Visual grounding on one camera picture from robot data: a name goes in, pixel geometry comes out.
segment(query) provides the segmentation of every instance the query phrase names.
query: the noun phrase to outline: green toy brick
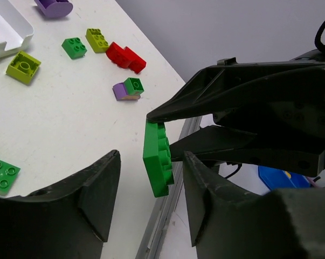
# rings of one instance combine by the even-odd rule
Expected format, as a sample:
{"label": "green toy brick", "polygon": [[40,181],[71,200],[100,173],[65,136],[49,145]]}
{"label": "green toy brick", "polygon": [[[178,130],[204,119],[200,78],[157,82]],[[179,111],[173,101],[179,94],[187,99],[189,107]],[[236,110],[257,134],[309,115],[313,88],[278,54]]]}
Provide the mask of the green toy brick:
{"label": "green toy brick", "polygon": [[36,74],[41,62],[24,51],[20,51],[14,57],[6,69],[6,74],[21,81],[24,84],[29,84]]}
{"label": "green toy brick", "polygon": [[87,52],[80,38],[65,39],[61,46],[71,59],[81,58]]}
{"label": "green toy brick", "polygon": [[88,29],[86,39],[95,53],[106,52],[109,48],[108,42],[105,40],[100,29]]}
{"label": "green toy brick", "polygon": [[144,92],[142,83],[139,78],[129,77],[124,81],[125,89],[130,96],[139,96]]}
{"label": "green toy brick", "polygon": [[163,123],[146,122],[143,162],[155,197],[168,195],[168,185],[174,184],[171,153]]}
{"label": "green toy brick", "polygon": [[0,195],[7,195],[19,171],[20,168],[0,161]]}

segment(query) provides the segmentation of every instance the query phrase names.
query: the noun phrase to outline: red block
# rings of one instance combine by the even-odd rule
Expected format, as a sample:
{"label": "red block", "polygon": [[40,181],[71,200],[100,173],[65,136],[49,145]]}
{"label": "red block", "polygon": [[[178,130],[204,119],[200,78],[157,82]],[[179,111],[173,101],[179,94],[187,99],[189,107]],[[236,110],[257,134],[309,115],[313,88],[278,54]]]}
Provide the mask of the red block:
{"label": "red block", "polygon": [[134,71],[136,74],[140,73],[147,65],[139,55],[133,52],[129,47],[124,48],[124,52],[126,57],[131,60],[131,64],[129,64],[129,68]]}
{"label": "red block", "polygon": [[125,50],[123,50],[116,42],[111,43],[106,51],[106,55],[113,63],[122,69],[127,69],[132,63],[132,60],[127,57]]}

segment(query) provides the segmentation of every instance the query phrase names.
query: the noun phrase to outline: toy brick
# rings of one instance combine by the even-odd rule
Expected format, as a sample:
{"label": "toy brick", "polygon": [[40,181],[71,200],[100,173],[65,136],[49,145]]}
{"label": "toy brick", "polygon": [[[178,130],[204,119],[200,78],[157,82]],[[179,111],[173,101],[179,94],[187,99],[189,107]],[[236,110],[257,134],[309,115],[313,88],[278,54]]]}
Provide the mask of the toy brick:
{"label": "toy brick", "polygon": [[88,29],[86,38],[95,53],[106,52],[109,48],[108,42],[100,29]]}
{"label": "toy brick", "polygon": [[80,38],[65,39],[61,46],[71,59],[81,58],[87,52]]}
{"label": "toy brick", "polygon": [[35,0],[41,12],[48,18],[67,16],[73,9],[68,0]]}
{"label": "toy brick", "polygon": [[29,84],[40,64],[41,62],[37,59],[24,51],[20,51],[9,64],[6,73],[24,84]]}
{"label": "toy brick", "polygon": [[147,62],[145,62],[139,55],[137,55],[129,47],[125,47],[124,51],[126,53],[126,56],[132,61],[129,65],[129,69],[134,71],[136,74],[140,73],[147,66]]}
{"label": "toy brick", "polygon": [[135,96],[144,92],[142,83],[139,78],[129,77],[124,81],[127,93],[130,96]]}
{"label": "toy brick", "polygon": [[146,122],[143,162],[155,197],[168,195],[168,185],[174,184],[171,154],[163,123]]}
{"label": "toy brick", "polygon": [[136,96],[128,95],[124,83],[119,83],[114,85],[113,92],[117,101],[125,101],[125,100],[133,101],[133,100],[138,100],[141,97],[140,95],[136,95]]}
{"label": "toy brick", "polygon": [[115,42],[112,42],[106,51],[108,58],[122,69],[127,69],[132,62],[125,55],[124,50]]}
{"label": "toy brick", "polygon": [[20,168],[0,160],[0,195],[6,195],[16,180]]}

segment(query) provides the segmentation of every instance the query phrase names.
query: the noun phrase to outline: white tray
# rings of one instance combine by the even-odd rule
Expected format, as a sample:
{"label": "white tray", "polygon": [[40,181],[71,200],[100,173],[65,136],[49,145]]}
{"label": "white tray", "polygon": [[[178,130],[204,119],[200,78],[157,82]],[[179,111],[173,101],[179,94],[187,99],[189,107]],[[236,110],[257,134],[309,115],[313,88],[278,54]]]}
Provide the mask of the white tray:
{"label": "white tray", "polygon": [[28,47],[33,37],[32,25],[8,0],[0,0],[0,57]]}

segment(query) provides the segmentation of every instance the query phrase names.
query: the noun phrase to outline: white table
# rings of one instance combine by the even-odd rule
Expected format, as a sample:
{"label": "white table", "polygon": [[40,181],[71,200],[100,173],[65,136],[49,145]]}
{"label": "white table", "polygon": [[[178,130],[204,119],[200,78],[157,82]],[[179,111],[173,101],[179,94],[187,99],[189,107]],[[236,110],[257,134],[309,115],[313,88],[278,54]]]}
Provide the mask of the white table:
{"label": "white table", "polygon": [[[12,57],[0,60],[0,159],[21,168],[8,196],[28,195],[118,149],[121,176],[102,258],[134,258],[155,202],[142,161],[146,114],[184,82],[115,0],[70,2],[70,15],[49,21],[33,1],[11,0],[34,27],[27,53],[42,64],[26,86],[5,75]],[[95,54],[85,38],[88,28],[147,61],[137,76],[145,89],[138,102],[115,100],[112,86],[136,75]],[[71,60],[61,47],[72,37],[86,45],[85,57]],[[183,120],[166,124],[171,143],[182,126]]]}

